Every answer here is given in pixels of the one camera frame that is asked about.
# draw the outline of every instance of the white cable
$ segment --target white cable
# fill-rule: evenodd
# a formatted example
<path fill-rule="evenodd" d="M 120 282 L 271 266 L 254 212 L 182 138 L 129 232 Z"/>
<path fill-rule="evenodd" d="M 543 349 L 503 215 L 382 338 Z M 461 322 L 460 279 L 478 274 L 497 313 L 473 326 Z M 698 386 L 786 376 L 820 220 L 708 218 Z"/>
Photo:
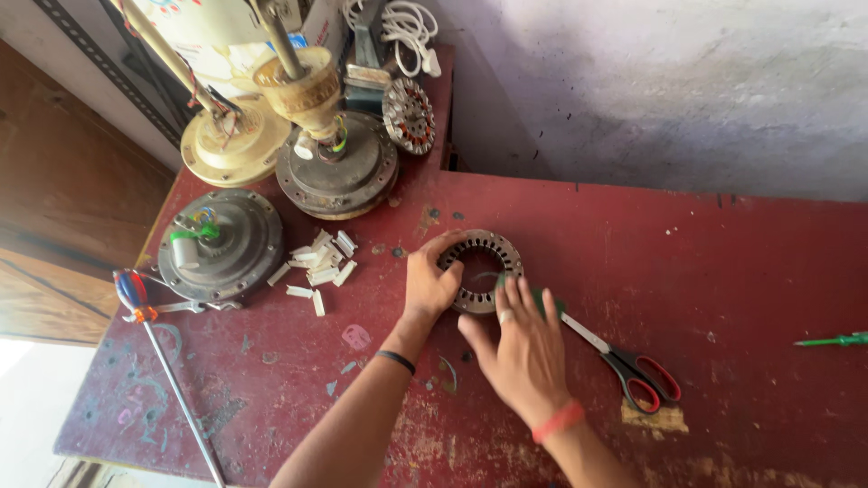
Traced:
<path fill-rule="evenodd" d="M 365 7 L 365 0 L 346 0 L 342 8 L 346 24 L 353 31 L 356 30 L 356 22 L 359 13 Z M 431 20 L 431 29 L 425 25 L 425 17 Z M 410 78 L 419 74 L 419 70 L 433 77 L 440 76 L 440 64 L 437 62 L 437 53 L 434 49 L 428 49 L 425 45 L 432 37 L 437 35 L 439 26 L 437 19 L 431 11 L 416 2 L 405 0 L 392 0 L 383 9 L 383 42 L 395 42 L 395 60 L 398 67 Z M 408 70 L 401 62 L 399 46 L 403 44 L 416 54 L 416 68 Z"/>

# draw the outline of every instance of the ring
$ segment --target ring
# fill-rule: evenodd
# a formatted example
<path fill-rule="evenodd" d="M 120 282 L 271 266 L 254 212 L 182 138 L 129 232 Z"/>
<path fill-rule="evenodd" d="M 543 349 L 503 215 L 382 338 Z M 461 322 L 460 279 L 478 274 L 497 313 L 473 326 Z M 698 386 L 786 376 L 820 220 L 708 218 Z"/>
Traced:
<path fill-rule="evenodd" d="M 516 319 L 516 314 L 510 308 L 507 308 L 506 310 L 500 312 L 500 316 L 497 317 L 497 321 L 500 322 L 500 325 L 503 325 L 503 323 L 507 320 L 515 320 L 515 319 Z"/>

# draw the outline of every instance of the green tester screwdriver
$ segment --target green tester screwdriver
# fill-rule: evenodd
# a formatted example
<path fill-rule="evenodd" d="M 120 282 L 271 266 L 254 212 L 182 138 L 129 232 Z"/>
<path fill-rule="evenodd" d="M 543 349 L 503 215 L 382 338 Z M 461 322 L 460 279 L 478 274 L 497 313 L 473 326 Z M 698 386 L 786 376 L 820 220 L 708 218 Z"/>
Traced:
<path fill-rule="evenodd" d="M 835 344 L 838 346 L 851 346 L 868 344 L 868 332 L 854 332 L 853 335 L 839 335 L 835 339 L 800 340 L 793 342 L 794 346 L 826 346 Z"/>

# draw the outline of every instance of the scissors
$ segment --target scissors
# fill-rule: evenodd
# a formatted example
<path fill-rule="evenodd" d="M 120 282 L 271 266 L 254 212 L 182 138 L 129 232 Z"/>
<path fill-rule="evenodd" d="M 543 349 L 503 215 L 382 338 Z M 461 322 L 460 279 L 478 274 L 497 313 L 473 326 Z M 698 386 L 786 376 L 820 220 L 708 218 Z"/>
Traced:
<path fill-rule="evenodd" d="M 624 390 L 624 396 L 627 397 L 627 401 L 634 409 L 651 415 L 660 410 L 661 399 L 665 401 L 678 401 L 681 399 L 681 387 L 678 386 L 672 375 L 663 366 L 660 366 L 657 361 L 648 356 L 628 353 L 610 345 L 563 312 L 561 312 L 561 320 L 600 351 L 602 358 L 606 360 L 609 366 L 612 366 L 612 369 L 618 374 L 618 378 L 621 379 L 621 388 Z M 651 365 L 666 380 L 669 388 L 662 388 L 654 378 L 645 373 L 639 366 L 639 361 L 644 361 Z M 632 385 L 640 386 L 648 393 L 653 402 L 650 408 L 643 408 L 636 401 L 637 398 L 630 391 Z"/>

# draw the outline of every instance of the red wooden table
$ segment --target red wooden table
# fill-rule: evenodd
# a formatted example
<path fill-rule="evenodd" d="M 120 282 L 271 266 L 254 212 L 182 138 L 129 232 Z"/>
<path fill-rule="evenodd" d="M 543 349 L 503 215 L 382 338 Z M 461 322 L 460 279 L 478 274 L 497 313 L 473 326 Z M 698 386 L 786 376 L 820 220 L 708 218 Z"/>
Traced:
<path fill-rule="evenodd" d="M 444 75 L 427 83 L 441 129 L 452 57 L 441 49 Z M 390 200 L 351 221 L 302 214 L 273 178 L 250 187 L 280 211 L 287 249 L 319 227 L 359 244 L 352 277 L 319 288 L 325 317 L 284 294 L 306 286 L 299 270 L 252 292 L 244 310 L 162 316 L 160 341 L 229 484 L 266 486 L 372 357 L 401 312 L 406 254 L 447 229 L 484 228 L 509 239 L 531 281 L 573 317 L 681 382 L 678 408 L 639 419 L 595 349 L 564 327 L 572 392 L 647 485 L 868 485 L 868 348 L 791 345 L 866 328 L 868 206 L 449 173 L 442 151 L 402 155 Z M 155 235 L 209 189 L 182 171 Z M 382 484 L 564 485 L 466 353 L 456 320 L 445 313 L 428 341 Z M 341 339 L 353 324 L 371 336 L 360 351 Z M 119 315 L 55 451 L 210 478 L 147 335 Z"/>

